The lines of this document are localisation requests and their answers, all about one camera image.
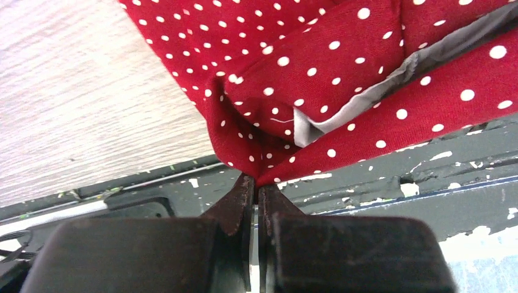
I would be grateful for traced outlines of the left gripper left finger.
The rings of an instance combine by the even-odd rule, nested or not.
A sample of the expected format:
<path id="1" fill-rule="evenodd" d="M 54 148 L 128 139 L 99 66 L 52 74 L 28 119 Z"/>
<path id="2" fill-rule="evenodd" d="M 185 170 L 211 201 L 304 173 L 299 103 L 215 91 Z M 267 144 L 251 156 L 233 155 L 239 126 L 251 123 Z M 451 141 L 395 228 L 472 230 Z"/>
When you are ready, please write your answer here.
<path id="1" fill-rule="evenodd" d="M 255 181 L 242 173 L 234 186 L 202 214 L 216 226 L 210 292 L 248 292 Z"/>

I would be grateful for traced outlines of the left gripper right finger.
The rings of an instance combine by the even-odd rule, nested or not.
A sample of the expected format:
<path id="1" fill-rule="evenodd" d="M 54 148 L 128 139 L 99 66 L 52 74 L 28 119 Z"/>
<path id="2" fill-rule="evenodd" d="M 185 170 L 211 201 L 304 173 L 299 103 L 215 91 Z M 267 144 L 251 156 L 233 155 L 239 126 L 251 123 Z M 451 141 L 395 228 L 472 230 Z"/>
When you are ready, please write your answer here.
<path id="1" fill-rule="evenodd" d="M 275 213 L 305 215 L 290 201 L 277 185 L 268 185 L 258 190 L 258 263 L 260 292 L 274 292 L 275 244 L 273 243 L 273 220 Z"/>

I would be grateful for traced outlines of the red dotted garment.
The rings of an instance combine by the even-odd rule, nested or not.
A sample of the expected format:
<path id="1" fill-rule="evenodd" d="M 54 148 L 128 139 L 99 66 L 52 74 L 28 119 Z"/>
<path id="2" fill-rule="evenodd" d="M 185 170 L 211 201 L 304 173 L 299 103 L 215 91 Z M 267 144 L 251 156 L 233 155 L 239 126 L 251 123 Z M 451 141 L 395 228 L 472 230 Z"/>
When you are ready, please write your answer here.
<path id="1" fill-rule="evenodd" d="M 517 112 L 516 1 L 121 1 L 218 159 L 279 183 Z"/>

